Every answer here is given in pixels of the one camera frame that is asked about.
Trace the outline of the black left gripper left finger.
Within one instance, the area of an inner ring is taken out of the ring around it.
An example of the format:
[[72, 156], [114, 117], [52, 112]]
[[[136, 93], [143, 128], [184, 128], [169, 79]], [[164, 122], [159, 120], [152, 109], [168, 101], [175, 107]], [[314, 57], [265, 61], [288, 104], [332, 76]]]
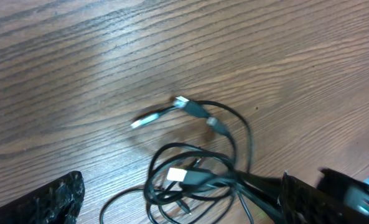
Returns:
[[85, 196], [75, 170], [0, 207], [0, 224], [76, 224]]

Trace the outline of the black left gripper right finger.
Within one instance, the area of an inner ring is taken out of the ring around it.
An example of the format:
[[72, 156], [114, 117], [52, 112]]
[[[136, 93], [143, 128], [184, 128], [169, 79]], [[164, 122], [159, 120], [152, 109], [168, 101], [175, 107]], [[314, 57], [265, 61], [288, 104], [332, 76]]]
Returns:
[[369, 223], [368, 216], [288, 174], [282, 177], [279, 203], [286, 223]]

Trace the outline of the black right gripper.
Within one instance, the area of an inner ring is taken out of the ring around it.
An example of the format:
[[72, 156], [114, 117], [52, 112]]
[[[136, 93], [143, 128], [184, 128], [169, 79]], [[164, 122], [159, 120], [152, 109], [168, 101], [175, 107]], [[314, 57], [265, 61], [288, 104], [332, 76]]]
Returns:
[[324, 177], [319, 181], [317, 189], [343, 204], [344, 196], [349, 187], [357, 186], [364, 190], [369, 190], [369, 178], [360, 182], [359, 180], [332, 169], [321, 169], [320, 171], [323, 173]]

